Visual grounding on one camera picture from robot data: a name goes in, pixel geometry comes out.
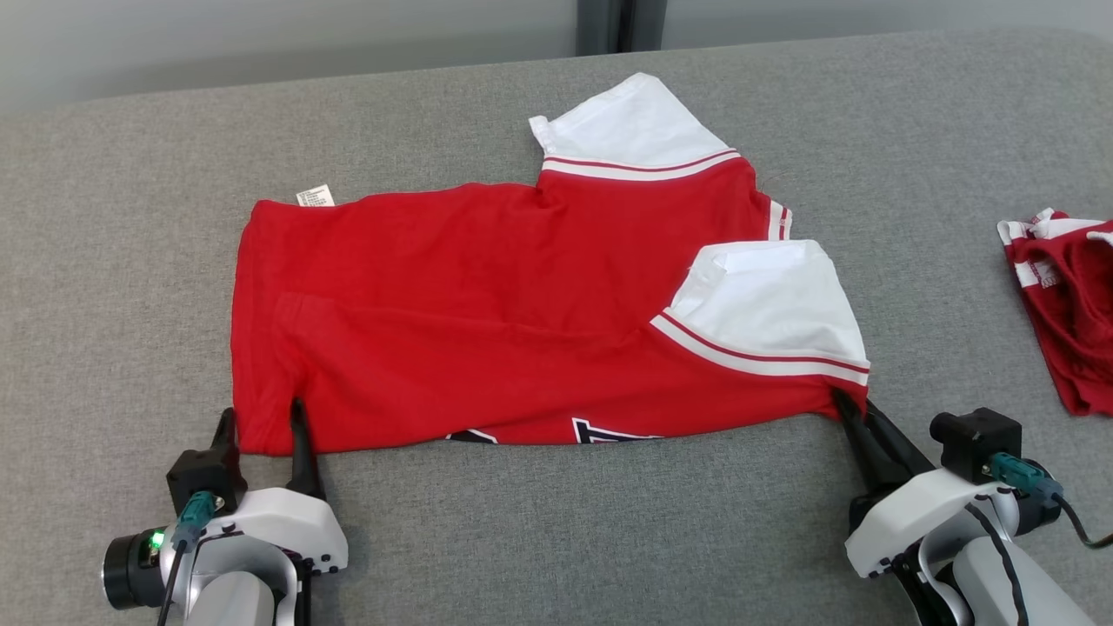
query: red stripe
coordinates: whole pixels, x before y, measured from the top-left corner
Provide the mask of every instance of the red stripe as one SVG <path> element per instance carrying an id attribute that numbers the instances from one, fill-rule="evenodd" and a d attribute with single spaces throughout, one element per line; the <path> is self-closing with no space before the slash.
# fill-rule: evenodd
<path id="1" fill-rule="evenodd" d="M 614 168 L 614 169 L 630 169 L 630 170 L 633 170 L 633 172 L 672 172 L 673 169 L 683 169 L 686 167 L 691 167 L 693 165 L 699 165 L 699 164 L 701 164 L 701 163 L 703 163 L 706 160 L 711 160 L 712 158 L 719 158 L 719 157 L 721 157 L 723 155 L 729 155 L 729 154 L 738 154 L 738 150 L 733 150 L 733 149 L 731 149 L 731 150 L 723 150 L 723 151 L 721 151 L 719 154 L 707 156 L 707 157 L 703 157 L 703 158 L 701 158 L 699 160 L 693 160 L 691 163 L 686 163 L 683 165 L 672 165 L 672 166 L 669 166 L 669 167 L 634 167 L 632 165 L 615 165 L 615 164 L 612 164 L 612 163 L 594 163 L 594 162 L 590 162 L 590 160 L 574 160 L 574 159 L 563 158 L 563 157 L 545 157 L 545 160 L 555 160 L 555 162 L 560 162 L 560 163 L 567 163 L 569 165 L 585 165 L 585 166 L 589 166 L 589 167 L 611 167 L 611 168 Z"/>
<path id="2" fill-rule="evenodd" d="M 850 363 L 844 363 L 841 361 L 835 361 L 834 359 L 824 359 L 821 356 L 761 356 L 761 355 L 758 355 L 758 354 L 746 354 L 745 352 L 735 352 L 733 350 L 728 350 L 726 348 L 722 348 L 721 345 L 716 345 L 716 344 L 711 343 L 710 341 L 708 341 L 708 340 L 699 336 L 698 334 L 696 334 L 692 331 L 688 330 L 683 324 L 681 324 L 680 322 L 676 321 L 674 319 L 672 319 L 671 315 L 669 315 L 668 313 L 666 313 L 663 311 L 661 312 L 661 316 L 664 317 L 666 320 L 672 322 L 673 326 L 676 326 L 676 327 L 680 329 L 681 331 L 683 331 L 683 333 L 687 334 L 688 336 L 695 339 L 696 341 L 702 343 L 703 345 L 706 345 L 706 346 L 708 346 L 708 348 L 710 348 L 710 349 L 712 349 L 712 350 L 715 350 L 717 352 L 722 352 L 723 354 L 730 354 L 731 356 L 738 356 L 738 358 L 741 358 L 741 359 L 749 359 L 751 361 L 766 361 L 766 362 L 771 362 L 771 363 L 778 363 L 778 362 L 786 362 L 786 363 L 797 363 L 797 362 L 800 362 L 800 363 L 826 363 L 828 365 L 835 365 L 836 368 L 843 368 L 845 370 L 853 370 L 855 372 L 863 373 L 863 374 L 868 374 L 869 373 L 869 368 L 863 368 L 860 365 L 851 365 Z"/>

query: red and white garment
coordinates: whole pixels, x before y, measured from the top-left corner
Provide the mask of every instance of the red and white garment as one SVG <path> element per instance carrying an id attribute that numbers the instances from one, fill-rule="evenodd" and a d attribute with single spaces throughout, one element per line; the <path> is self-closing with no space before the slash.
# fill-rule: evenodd
<path id="1" fill-rule="evenodd" d="M 1047 208 L 997 233 L 1063 404 L 1113 414 L 1113 221 Z"/>
<path id="2" fill-rule="evenodd" d="M 865 403 L 830 260 L 656 78 L 530 120 L 536 186 L 260 200 L 233 300 L 245 452 L 677 437 Z"/>

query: striped trim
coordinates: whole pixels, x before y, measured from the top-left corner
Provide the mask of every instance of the striped trim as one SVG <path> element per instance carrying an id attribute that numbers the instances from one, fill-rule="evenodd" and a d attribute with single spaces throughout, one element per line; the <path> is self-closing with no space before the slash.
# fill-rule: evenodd
<path id="1" fill-rule="evenodd" d="M 777 200 L 769 200 L 769 241 L 788 241 L 788 232 L 792 227 L 792 212 Z"/>
<path id="2" fill-rule="evenodd" d="M 723 150 L 680 165 L 667 167 L 641 167 L 624 163 L 601 159 L 572 159 L 558 156 L 545 157 L 541 170 L 562 172 L 591 178 L 610 178 L 612 180 L 669 180 L 699 174 L 720 163 L 742 158 L 738 150 Z"/>
<path id="3" fill-rule="evenodd" d="M 666 309 L 649 322 L 666 336 L 689 352 L 738 372 L 764 376 L 824 375 L 865 387 L 869 378 L 868 361 L 835 360 L 821 355 L 770 356 L 737 352 L 686 327 Z"/>

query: teal connector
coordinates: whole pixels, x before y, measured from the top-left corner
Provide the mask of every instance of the teal connector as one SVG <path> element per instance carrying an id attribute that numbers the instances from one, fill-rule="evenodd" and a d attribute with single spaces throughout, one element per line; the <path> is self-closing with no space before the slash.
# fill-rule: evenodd
<path id="1" fill-rule="evenodd" d="M 201 538 L 201 532 L 208 522 L 213 521 L 214 516 L 216 516 L 216 498 L 213 493 L 208 491 L 194 493 L 186 502 L 186 507 L 181 509 L 181 515 L 178 516 L 178 524 L 174 529 L 170 545 L 176 550 L 194 551 L 194 547 Z M 184 548 L 179 547 L 183 541 L 186 544 Z"/>
<path id="2" fill-rule="evenodd" d="M 1048 477 L 1047 472 L 1005 452 L 997 452 L 989 460 L 989 473 L 994 480 L 999 480 L 1025 493 L 1040 496 L 1044 500 L 1052 499 L 1056 493 L 1063 495 L 1063 486 Z"/>

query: clothing tag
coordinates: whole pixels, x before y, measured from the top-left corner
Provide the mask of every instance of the clothing tag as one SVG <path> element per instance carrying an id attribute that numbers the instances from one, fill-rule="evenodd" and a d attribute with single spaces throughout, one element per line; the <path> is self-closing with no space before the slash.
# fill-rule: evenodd
<path id="1" fill-rule="evenodd" d="M 299 206 L 336 206 L 333 195 L 328 192 L 328 185 L 322 185 L 307 189 L 297 195 Z"/>

